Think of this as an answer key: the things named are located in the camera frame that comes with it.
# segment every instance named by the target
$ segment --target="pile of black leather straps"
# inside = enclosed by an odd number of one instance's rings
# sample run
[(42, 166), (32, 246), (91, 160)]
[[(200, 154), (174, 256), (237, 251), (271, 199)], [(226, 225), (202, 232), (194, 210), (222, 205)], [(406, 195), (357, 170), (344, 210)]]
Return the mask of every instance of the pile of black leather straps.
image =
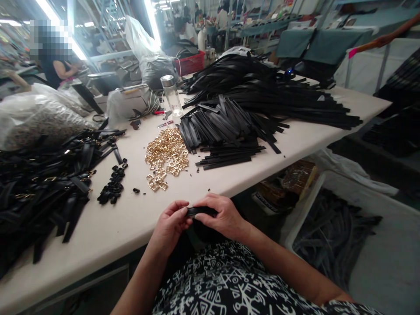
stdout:
[(361, 210), (323, 189), (293, 244), (301, 258), (347, 292), (366, 239), (375, 235), (373, 228), (382, 220), (361, 215)]
[(124, 132), (89, 129), (61, 146), (42, 146), (42, 137), (34, 148), (0, 152), (0, 278), (32, 245), (38, 262), (56, 226), (56, 236), (70, 240), (89, 200), (92, 170), (112, 152), (123, 162), (116, 140)]
[(204, 170), (251, 161), (251, 156), (264, 150), (257, 137), (265, 140), (277, 153), (273, 134), (283, 132), (288, 125), (282, 119), (266, 118), (245, 112), (230, 99), (219, 95), (217, 104), (198, 104), (181, 118), (177, 125), (187, 150), (195, 154), (199, 146), (202, 152), (210, 152), (197, 166)]
[(195, 94), (183, 108), (202, 104), (215, 106), (223, 94), (246, 112), (293, 118), (350, 130), (362, 123), (350, 109), (337, 103), (331, 94), (306, 79), (291, 80), (261, 58), (229, 54), (185, 80), (184, 93)]

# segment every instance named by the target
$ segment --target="white plastic bin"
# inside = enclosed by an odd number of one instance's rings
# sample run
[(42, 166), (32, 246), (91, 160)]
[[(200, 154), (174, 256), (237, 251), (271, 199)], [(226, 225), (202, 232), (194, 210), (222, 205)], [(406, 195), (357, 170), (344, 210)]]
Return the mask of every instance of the white plastic bin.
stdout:
[[(350, 278), (350, 294), (358, 303), (385, 315), (418, 315), (420, 310), (420, 212), (332, 171), (325, 171), (322, 187), (361, 214), (379, 215), (376, 235), (366, 240)], [(309, 210), (298, 215), (284, 246), (291, 250)]]
[(296, 204), (296, 207), (293, 209), (292, 213), (287, 216), (284, 225), (281, 228), (279, 244), (294, 254), (296, 253), (293, 251), (292, 245), (312, 207), (312, 204), (315, 201), (316, 196), (319, 193), (319, 190), (324, 184), (324, 173), (325, 172), (319, 174), (316, 182), (311, 184), (306, 196)]

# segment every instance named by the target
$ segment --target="woman's right hand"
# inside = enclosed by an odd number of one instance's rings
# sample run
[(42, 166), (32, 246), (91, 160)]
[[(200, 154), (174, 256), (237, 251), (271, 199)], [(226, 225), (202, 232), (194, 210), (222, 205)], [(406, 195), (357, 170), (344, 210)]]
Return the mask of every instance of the woman's right hand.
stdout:
[(227, 197), (208, 193), (204, 199), (192, 205), (193, 207), (210, 207), (218, 214), (211, 217), (205, 213), (198, 213), (195, 219), (212, 228), (224, 237), (243, 242), (250, 233), (252, 225), (241, 217), (232, 200)]

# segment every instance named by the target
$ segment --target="pile of gold buckles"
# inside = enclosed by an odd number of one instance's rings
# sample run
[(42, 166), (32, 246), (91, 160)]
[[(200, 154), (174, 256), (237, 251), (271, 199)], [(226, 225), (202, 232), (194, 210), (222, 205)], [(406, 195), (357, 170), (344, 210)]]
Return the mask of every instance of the pile of gold buckles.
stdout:
[(188, 151), (178, 128), (162, 130), (159, 136), (147, 145), (145, 161), (150, 165), (153, 175), (146, 177), (149, 188), (157, 191), (166, 190), (168, 183), (164, 182), (167, 173), (178, 176), (181, 170), (188, 166)]

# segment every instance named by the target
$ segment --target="hand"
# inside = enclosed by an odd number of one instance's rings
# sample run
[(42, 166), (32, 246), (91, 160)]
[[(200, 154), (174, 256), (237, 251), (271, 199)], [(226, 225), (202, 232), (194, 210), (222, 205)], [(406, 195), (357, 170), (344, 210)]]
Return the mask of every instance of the hand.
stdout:
[(186, 218), (188, 201), (176, 200), (161, 214), (150, 238), (147, 250), (167, 259), (174, 251), (182, 231), (188, 229), (193, 221)]
[(193, 204), (193, 207), (203, 206), (215, 209), (218, 214), (213, 218), (205, 213), (198, 213), (196, 220), (234, 241), (243, 242), (248, 236), (251, 225), (241, 217), (232, 200), (208, 193), (204, 199)]
[(71, 64), (71, 65), (70, 65), (70, 70), (71, 70), (74, 74), (76, 74), (77, 72), (79, 72), (79, 68), (78, 68), (76, 65), (74, 65), (74, 64)]
[(392, 42), (394, 38), (395, 38), (394, 35), (391, 33), (391, 34), (378, 37), (374, 41), (377, 43), (377, 47), (382, 47)]

